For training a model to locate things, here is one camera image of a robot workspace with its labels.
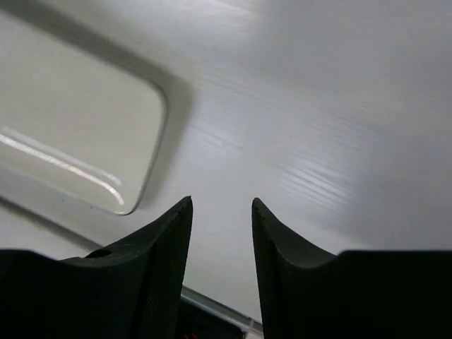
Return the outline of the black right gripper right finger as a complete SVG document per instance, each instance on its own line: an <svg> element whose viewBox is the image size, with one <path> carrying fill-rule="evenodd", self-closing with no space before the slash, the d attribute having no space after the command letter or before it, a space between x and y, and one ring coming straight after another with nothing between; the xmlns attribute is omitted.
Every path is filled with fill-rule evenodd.
<svg viewBox="0 0 452 339"><path fill-rule="evenodd" d="M331 254L260 200L251 227L266 338L450 338L451 252Z"/></svg>

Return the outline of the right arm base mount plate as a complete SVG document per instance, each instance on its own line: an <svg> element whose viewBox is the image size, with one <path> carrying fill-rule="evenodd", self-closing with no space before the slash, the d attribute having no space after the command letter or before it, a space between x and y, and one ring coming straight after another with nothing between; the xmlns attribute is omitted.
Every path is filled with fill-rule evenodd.
<svg viewBox="0 0 452 339"><path fill-rule="evenodd" d="M174 337L180 339L242 339L244 332L236 325L195 305L181 301Z"/></svg>

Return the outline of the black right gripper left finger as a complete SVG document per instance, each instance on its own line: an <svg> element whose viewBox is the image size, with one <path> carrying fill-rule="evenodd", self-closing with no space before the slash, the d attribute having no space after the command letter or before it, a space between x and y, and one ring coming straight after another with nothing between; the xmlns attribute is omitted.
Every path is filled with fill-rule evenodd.
<svg viewBox="0 0 452 339"><path fill-rule="evenodd" d="M1 252L2 338L173 338L193 203L87 256Z"/></svg>

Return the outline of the rectangular white plate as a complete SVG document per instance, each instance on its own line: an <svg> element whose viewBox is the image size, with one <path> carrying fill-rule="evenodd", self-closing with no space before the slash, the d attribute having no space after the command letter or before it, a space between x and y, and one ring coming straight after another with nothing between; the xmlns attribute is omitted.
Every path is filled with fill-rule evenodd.
<svg viewBox="0 0 452 339"><path fill-rule="evenodd" d="M1 12L1 167L117 215L138 205L166 101L150 81Z"/></svg>

